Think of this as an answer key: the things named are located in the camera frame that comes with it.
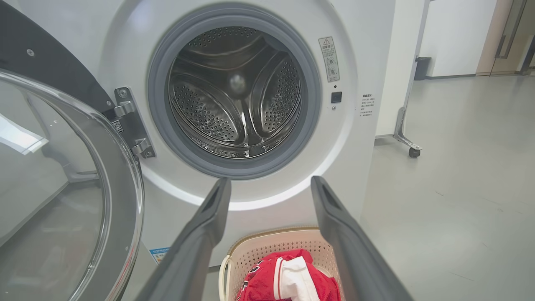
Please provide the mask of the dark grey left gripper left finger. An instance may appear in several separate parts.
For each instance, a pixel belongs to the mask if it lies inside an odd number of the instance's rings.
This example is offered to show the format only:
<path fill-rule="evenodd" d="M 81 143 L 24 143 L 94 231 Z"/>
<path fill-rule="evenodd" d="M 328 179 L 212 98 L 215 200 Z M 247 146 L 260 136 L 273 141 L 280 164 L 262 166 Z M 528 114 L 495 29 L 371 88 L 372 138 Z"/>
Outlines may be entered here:
<path fill-rule="evenodd" d="M 231 180 L 218 179 L 135 301 L 200 301 L 213 248 L 225 232 Z"/>

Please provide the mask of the white front-load washing machine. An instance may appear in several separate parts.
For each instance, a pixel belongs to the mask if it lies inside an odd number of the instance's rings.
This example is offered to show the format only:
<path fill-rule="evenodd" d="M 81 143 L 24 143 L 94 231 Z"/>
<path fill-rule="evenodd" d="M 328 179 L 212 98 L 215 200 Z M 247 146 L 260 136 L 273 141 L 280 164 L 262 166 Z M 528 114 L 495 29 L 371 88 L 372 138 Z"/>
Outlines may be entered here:
<path fill-rule="evenodd" d="M 283 169 L 257 179 L 230 179 L 225 232 L 208 271 L 234 243 L 251 234 L 317 225 L 311 177 L 323 177 L 354 219 L 359 219 L 372 161 L 377 118 L 359 115 L 363 94 L 380 96 L 385 79 L 395 0 L 10 0 L 55 36 L 92 72 L 115 101 L 129 87 L 151 139 L 155 158 L 136 157 L 144 205 L 139 257 L 171 247 L 218 178 L 180 159 L 159 134 L 147 99 L 153 54 L 177 21 L 202 6 L 238 2 L 266 8 L 302 34 L 321 79 L 321 108 L 305 149 Z M 328 82 L 318 40 L 332 37 L 340 80 Z M 331 93 L 342 91 L 342 102 Z M 132 274 L 128 286 L 132 286 Z"/>

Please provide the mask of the red and white jersey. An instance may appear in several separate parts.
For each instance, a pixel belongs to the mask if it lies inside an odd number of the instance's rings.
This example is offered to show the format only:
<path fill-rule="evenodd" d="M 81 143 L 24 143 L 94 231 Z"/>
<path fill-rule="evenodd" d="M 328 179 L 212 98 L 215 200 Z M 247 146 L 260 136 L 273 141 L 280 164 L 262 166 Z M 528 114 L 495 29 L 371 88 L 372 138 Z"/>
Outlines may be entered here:
<path fill-rule="evenodd" d="M 305 249 L 273 252 L 245 276 L 236 301 L 341 301 L 335 278 L 313 265 Z"/>

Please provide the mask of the black-rimmed glass washer door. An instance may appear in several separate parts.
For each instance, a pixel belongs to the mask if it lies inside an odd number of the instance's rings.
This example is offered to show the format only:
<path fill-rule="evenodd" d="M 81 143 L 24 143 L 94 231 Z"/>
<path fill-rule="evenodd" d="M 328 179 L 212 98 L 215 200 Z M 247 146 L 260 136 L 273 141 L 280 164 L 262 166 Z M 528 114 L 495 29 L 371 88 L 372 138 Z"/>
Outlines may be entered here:
<path fill-rule="evenodd" d="M 138 116 L 0 0 L 0 301 L 122 301 L 144 192 L 116 125 Z"/>

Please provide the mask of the black trash bin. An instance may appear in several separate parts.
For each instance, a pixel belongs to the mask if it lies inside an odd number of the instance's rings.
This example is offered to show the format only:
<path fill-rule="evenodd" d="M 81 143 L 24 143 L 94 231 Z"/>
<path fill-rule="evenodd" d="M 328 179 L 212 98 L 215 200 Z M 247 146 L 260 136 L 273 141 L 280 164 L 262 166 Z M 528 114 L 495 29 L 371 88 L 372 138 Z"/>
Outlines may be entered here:
<path fill-rule="evenodd" d="M 426 79 L 428 68 L 432 61 L 431 57 L 417 57 L 416 61 L 416 70 L 413 80 L 422 81 Z"/>

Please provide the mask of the stainless steel washing machine drum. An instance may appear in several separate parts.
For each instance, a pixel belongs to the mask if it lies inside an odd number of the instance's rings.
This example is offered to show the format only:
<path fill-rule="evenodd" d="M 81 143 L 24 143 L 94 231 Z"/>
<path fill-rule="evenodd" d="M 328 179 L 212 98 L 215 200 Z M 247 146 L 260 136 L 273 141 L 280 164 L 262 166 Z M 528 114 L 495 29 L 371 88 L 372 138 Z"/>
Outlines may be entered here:
<path fill-rule="evenodd" d="M 168 74 L 176 123 L 205 151 L 249 159 L 277 148 L 298 122 L 303 73 L 296 57 L 269 34 L 230 26 L 183 46 Z"/>

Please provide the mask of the warning sticker with triangle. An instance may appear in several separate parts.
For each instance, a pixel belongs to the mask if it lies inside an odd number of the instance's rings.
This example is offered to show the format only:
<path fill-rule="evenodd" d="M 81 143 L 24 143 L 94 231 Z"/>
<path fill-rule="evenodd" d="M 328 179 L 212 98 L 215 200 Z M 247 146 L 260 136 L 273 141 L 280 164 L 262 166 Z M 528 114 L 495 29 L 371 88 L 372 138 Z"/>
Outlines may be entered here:
<path fill-rule="evenodd" d="M 336 54 L 336 47 L 332 37 L 324 37 L 318 40 L 321 53 L 326 68 L 327 81 L 336 82 L 340 80 L 338 59 Z"/>

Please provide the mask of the cream perforated laundry basket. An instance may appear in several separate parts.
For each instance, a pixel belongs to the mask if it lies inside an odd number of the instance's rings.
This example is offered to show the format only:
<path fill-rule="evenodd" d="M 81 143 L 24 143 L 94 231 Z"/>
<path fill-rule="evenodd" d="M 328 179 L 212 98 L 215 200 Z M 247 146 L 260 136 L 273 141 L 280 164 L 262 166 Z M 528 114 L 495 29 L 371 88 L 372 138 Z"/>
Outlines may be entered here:
<path fill-rule="evenodd" d="M 317 226 L 287 227 L 249 235 L 237 241 L 222 260 L 218 274 L 220 301 L 237 297 L 238 285 L 253 264 L 274 252 L 305 249 L 310 252 L 313 265 L 338 284 L 345 301 L 336 257 L 332 246 L 323 238 Z"/>

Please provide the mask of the grey rubber door seal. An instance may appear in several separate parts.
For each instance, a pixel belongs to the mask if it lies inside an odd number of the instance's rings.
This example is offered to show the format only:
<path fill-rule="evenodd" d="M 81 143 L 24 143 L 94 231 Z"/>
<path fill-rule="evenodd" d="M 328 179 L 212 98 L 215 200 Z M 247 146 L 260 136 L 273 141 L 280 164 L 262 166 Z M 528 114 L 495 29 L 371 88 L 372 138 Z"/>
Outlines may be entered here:
<path fill-rule="evenodd" d="M 214 156 L 193 143 L 176 123 L 168 97 L 168 74 L 187 42 L 210 29 L 242 26 L 279 40 L 296 57 L 303 73 L 302 103 L 296 127 L 277 148 L 249 159 Z M 281 16 L 252 4 L 229 2 L 202 6 L 177 21 L 162 37 L 147 77 L 147 99 L 155 127 L 168 147 L 201 173 L 230 179 L 257 179 L 283 169 L 309 142 L 319 119 L 321 79 L 313 52 L 302 34 Z"/>

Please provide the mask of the small text sticker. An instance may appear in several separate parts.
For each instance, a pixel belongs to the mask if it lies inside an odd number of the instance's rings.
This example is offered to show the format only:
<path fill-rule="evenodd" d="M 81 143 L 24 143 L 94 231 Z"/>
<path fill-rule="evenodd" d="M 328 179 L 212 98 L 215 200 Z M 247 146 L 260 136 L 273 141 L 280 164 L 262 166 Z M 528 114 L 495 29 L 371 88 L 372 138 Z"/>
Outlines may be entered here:
<path fill-rule="evenodd" d="M 359 107 L 359 115 L 361 117 L 372 116 L 375 109 L 375 103 L 376 98 L 373 94 L 363 94 Z"/>

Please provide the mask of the blue energy label sticker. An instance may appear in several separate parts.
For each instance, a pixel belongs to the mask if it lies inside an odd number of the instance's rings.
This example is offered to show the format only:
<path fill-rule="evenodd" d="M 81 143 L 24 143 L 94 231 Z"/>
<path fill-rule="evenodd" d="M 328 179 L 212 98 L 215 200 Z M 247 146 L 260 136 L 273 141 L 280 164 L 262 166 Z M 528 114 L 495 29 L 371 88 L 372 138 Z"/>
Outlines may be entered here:
<path fill-rule="evenodd" d="M 152 248 L 149 249 L 149 253 L 151 257 L 154 259 L 154 261 L 159 265 L 163 257 L 168 253 L 169 247 L 162 247 L 162 248 Z"/>

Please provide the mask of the metal leg with caster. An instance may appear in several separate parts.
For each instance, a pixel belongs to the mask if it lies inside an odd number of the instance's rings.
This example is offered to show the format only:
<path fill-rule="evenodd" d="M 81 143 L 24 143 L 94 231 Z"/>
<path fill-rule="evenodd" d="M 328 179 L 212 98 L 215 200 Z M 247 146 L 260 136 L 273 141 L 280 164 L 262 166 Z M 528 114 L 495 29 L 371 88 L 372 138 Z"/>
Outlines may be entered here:
<path fill-rule="evenodd" d="M 396 120 L 393 137 L 400 143 L 403 143 L 404 145 L 407 145 L 409 147 L 408 155 L 410 158 L 418 158 L 422 151 L 422 147 L 420 147 L 416 143 L 413 143 L 410 139 L 408 139 L 405 136 L 404 134 L 405 115 L 406 115 L 406 108 L 401 107 L 397 114 L 397 120 Z"/>

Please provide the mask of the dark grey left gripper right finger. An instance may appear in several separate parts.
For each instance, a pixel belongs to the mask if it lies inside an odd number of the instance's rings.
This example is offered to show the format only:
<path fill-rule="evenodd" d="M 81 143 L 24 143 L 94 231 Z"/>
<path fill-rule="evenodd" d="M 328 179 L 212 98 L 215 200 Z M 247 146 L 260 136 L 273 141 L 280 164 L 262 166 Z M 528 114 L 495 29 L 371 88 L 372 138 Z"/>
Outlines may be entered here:
<path fill-rule="evenodd" d="M 318 225 L 336 256 L 346 301 L 414 301 L 327 181 L 311 177 Z"/>

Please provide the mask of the white partition panel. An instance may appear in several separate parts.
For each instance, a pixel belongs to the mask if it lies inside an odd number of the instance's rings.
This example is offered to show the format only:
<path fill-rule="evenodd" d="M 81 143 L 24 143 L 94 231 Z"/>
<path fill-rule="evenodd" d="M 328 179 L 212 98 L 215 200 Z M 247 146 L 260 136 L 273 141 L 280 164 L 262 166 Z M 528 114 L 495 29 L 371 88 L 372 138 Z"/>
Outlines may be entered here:
<path fill-rule="evenodd" d="M 395 0 L 376 138 L 392 136 L 399 109 L 407 108 L 429 4 L 430 0 Z"/>

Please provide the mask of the metal door hinge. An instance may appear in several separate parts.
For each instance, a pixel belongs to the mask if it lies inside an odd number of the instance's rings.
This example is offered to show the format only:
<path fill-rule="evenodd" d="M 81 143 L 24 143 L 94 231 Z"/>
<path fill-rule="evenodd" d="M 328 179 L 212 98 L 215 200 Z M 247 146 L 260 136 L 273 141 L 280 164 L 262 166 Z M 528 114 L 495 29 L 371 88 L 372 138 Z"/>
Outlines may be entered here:
<path fill-rule="evenodd" d="M 103 112 L 115 130 L 122 136 L 135 157 L 155 158 L 155 150 L 142 122 L 134 96 L 129 87 L 114 91 L 116 105 Z"/>

